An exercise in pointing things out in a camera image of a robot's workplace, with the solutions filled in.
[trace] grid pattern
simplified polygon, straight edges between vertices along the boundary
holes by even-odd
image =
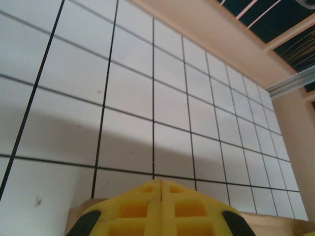
[[[31,224],[9,223],[17,203],[53,208],[30,232],[57,234],[70,207],[153,178],[307,219],[266,90],[125,0],[23,4],[0,10],[3,233]]]

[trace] white tile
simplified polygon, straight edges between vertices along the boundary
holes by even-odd
[[[0,182],[2,183],[6,167],[8,166],[9,158],[0,157]]]
[[[246,94],[243,76],[239,72],[231,68],[230,66],[226,66],[226,69],[227,69],[231,87],[241,92],[242,94]]]
[[[98,165],[152,172],[152,122],[105,109]]]
[[[197,181],[197,191],[229,205],[225,183]]]
[[[219,139],[213,106],[189,96],[191,131]]]
[[[157,19],[154,20],[154,44],[183,59],[181,35]]]
[[[249,184],[249,177],[243,150],[240,147],[221,144],[226,181],[228,183]]]
[[[152,16],[130,2],[119,0],[116,23],[152,42]]]
[[[229,83],[224,62],[220,61],[210,53],[207,53],[207,58],[210,76],[228,85]]]
[[[275,148],[272,143],[270,131],[256,125],[257,135],[262,153],[270,156],[276,156]]]
[[[281,169],[278,160],[273,157],[263,155],[266,171],[270,182],[270,187],[285,189],[284,178],[281,174]]]
[[[65,1],[55,34],[109,57],[113,24]]]
[[[114,21],[117,0],[75,0],[98,14]]]
[[[186,91],[184,63],[157,48],[154,49],[154,77]]]
[[[97,170],[95,198],[112,198],[152,180],[151,175]]]
[[[290,162],[279,160],[280,168],[287,190],[299,191]]]
[[[265,128],[268,128],[266,116],[265,116],[262,106],[251,100],[250,100],[250,105],[252,108],[252,116],[254,118],[254,122]]]
[[[248,150],[244,150],[244,153],[248,172],[250,174],[251,185],[269,187],[268,177],[262,155]]]
[[[215,105],[235,113],[230,88],[215,80],[211,80],[211,84]]]
[[[288,192],[288,195],[290,198],[295,219],[309,220],[304,209],[301,194],[296,192]]]
[[[281,134],[281,130],[280,130],[280,126],[278,124],[276,113],[274,113],[268,109],[265,109],[265,113],[266,113],[269,128],[272,131],[275,131],[276,133]]]
[[[154,124],[155,173],[193,178],[190,134]]]
[[[272,104],[272,100],[271,100],[269,92],[260,86],[258,86],[258,91],[260,93],[262,104],[265,107],[268,107],[269,109],[274,110],[274,106]]]
[[[232,95],[234,99],[236,114],[240,117],[253,121],[252,112],[251,112],[248,99],[242,94],[233,90],[232,90]]]
[[[117,27],[112,59],[152,76],[152,45]]]
[[[237,120],[240,126],[243,147],[260,151],[255,125],[241,118],[237,118]]]
[[[112,63],[106,105],[152,119],[152,82],[142,75]]]
[[[178,183],[180,185],[183,185],[187,188],[195,190],[195,181],[194,180],[182,179],[182,178],[160,177],[160,176],[155,176],[155,179],[170,180],[170,181],[173,181],[173,182]]]
[[[213,103],[209,77],[186,65],[188,93]]]
[[[94,165],[101,110],[38,89],[17,155]]]
[[[196,178],[225,182],[219,141],[192,135]]]
[[[34,83],[49,35],[0,15],[2,74]]]
[[[93,174],[92,168],[15,160],[1,199],[0,233],[64,235],[69,209],[91,197]]]
[[[216,108],[220,139],[222,141],[241,146],[240,132],[236,117]]]
[[[277,216],[271,190],[266,188],[252,188],[257,214]]]
[[[294,218],[286,191],[272,189],[278,216]]]
[[[205,50],[184,38],[185,61],[208,73]]]
[[[154,82],[154,119],[189,130],[186,95]]]
[[[0,77],[0,153],[12,153],[31,92],[31,86]]]
[[[103,103],[108,61],[54,39],[39,84]]]
[[[277,157],[280,159],[289,161],[290,159],[286,151],[283,137],[273,132],[270,132],[270,133],[271,133],[272,140],[274,141]]]
[[[32,25],[51,31],[60,5],[61,0],[2,0],[1,10]]]
[[[231,207],[239,211],[256,213],[251,187],[227,185]]]
[[[257,85],[247,77],[243,77],[243,79],[248,97],[261,103]]]

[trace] dark green panel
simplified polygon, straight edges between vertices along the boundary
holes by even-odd
[[[228,9],[234,16],[237,16],[252,0],[226,0],[223,3],[226,9]]]
[[[247,12],[240,18],[244,25],[249,26],[256,20],[265,10],[267,10],[277,0],[258,0]]]
[[[250,29],[262,41],[268,43],[314,12],[314,10],[301,6],[295,0],[282,0]]]
[[[315,26],[274,49],[297,72],[315,65]]]

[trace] black rubber corner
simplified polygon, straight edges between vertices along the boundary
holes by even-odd
[[[101,212],[99,210],[82,215],[67,236],[89,236],[100,215]]]
[[[222,215],[233,236],[256,236],[245,219],[231,211],[224,211]]]

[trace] dark spot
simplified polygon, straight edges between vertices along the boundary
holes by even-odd
[[[39,207],[41,205],[42,201],[43,201],[43,198],[39,198],[39,196],[37,195],[34,207]]]

